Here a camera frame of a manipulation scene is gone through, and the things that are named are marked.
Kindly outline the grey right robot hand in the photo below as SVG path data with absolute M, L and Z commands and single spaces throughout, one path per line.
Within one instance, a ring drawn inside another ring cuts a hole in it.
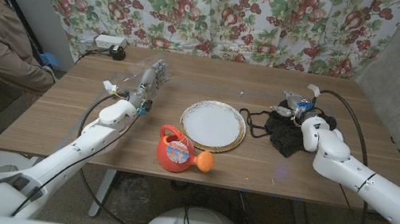
M 286 106 L 270 107 L 271 110 L 277 112 L 279 115 L 283 116 L 283 118 L 295 118 L 296 116 L 300 116 L 301 114 L 312 110 L 315 106 L 314 102 L 310 99 L 302 98 L 301 95 L 296 94 L 295 92 L 283 91 L 283 95 L 287 102 Z

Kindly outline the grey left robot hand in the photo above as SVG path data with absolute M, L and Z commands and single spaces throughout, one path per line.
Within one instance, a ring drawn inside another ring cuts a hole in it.
M 161 85 L 169 81 L 169 65 L 162 59 L 147 68 L 140 78 L 140 82 L 130 93 L 129 102 L 137 109 L 151 101 L 161 88 Z

